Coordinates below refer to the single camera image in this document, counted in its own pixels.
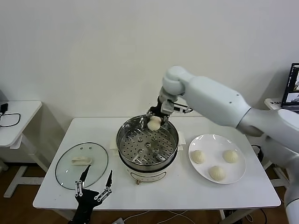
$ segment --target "steamed bun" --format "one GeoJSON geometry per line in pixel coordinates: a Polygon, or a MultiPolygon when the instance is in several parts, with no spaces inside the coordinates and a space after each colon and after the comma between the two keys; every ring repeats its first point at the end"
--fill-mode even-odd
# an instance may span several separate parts
{"type": "Polygon", "coordinates": [[[224,160],[228,163],[236,163],[239,160],[239,156],[236,150],[226,150],[222,157],[224,158],[224,160]]]}
{"type": "Polygon", "coordinates": [[[226,177],[224,169],[220,166],[209,168],[209,175],[216,181],[222,181],[226,177]]]}
{"type": "Polygon", "coordinates": [[[206,160],[205,153],[200,150],[191,152],[191,158],[195,163],[198,164],[202,164],[206,160]]]}
{"type": "Polygon", "coordinates": [[[161,127],[161,118],[152,116],[148,122],[148,128],[152,131],[157,131],[161,127]]]}

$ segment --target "laptop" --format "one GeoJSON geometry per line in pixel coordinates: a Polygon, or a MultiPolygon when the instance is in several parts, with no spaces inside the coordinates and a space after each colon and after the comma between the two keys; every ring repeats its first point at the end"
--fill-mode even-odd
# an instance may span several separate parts
{"type": "Polygon", "coordinates": [[[293,63],[281,108],[299,113],[299,63],[293,63]]]}

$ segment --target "glass lid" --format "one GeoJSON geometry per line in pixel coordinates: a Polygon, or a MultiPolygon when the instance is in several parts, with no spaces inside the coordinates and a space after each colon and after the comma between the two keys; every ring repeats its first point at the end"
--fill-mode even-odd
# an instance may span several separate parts
{"type": "Polygon", "coordinates": [[[92,142],[72,147],[61,156],[56,165],[55,175],[58,183],[67,189],[74,190],[75,181],[79,180],[88,165],[91,166],[84,187],[97,182],[104,174],[108,165],[106,150],[92,142]]]}

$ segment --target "white robotic arm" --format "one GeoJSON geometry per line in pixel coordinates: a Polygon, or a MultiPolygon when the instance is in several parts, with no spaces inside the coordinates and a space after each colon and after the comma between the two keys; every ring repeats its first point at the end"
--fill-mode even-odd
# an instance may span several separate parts
{"type": "Polygon", "coordinates": [[[285,195],[290,224],[299,223],[299,114],[288,110],[251,108],[240,93],[207,77],[197,77],[173,66],[163,77],[157,108],[161,118],[175,111],[177,97],[221,126],[231,126],[251,136],[267,135],[262,151],[273,163],[287,168],[292,177],[285,195]]]}

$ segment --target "white table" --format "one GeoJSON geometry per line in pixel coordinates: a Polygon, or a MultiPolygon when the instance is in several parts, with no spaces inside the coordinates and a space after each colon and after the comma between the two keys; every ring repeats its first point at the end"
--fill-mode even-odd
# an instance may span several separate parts
{"type": "MultiPolygon", "coordinates": [[[[12,127],[0,127],[0,147],[10,147],[17,149],[20,147],[21,142],[25,145],[26,153],[45,171],[48,170],[50,166],[49,161],[47,161],[43,155],[41,155],[37,148],[28,140],[28,138],[23,134],[24,129],[41,108],[41,101],[9,101],[8,111],[9,113],[19,113],[21,115],[20,122],[12,127]]],[[[17,122],[16,115],[7,115],[1,117],[1,125],[10,125],[17,122]]],[[[0,162],[0,167],[3,170],[7,170],[8,167],[0,162]]],[[[18,184],[34,184],[39,185],[42,183],[42,177],[23,177],[27,167],[21,166],[16,173],[14,179],[10,183],[8,189],[6,190],[4,197],[11,197],[14,190],[18,184]]]]}
{"type": "MultiPolygon", "coordinates": [[[[53,209],[65,218],[75,210],[77,202],[73,190],[60,186],[55,178],[59,158],[71,147],[82,142],[95,142],[109,149],[119,127],[128,118],[77,118],[64,136],[63,141],[34,199],[35,208],[53,209]]],[[[113,172],[113,193],[95,210],[219,210],[245,209],[235,212],[222,224],[233,223],[252,211],[252,208],[280,205],[268,176],[258,161],[245,135],[230,127],[218,126],[204,117],[171,118],[171,122],[185,135],[184,151],[178,152],[168,175],[154,183],[136,185],[126,173],[119,156],[109,152],[106,172],[89,189],[102,191],[109,172],[113,172]],[[188,160],[187,147],[196,136],[214,133],[227,137],[243,152],[247,170],[244,177],[233,184],[216,184],[198,174],[188,160]]]]}

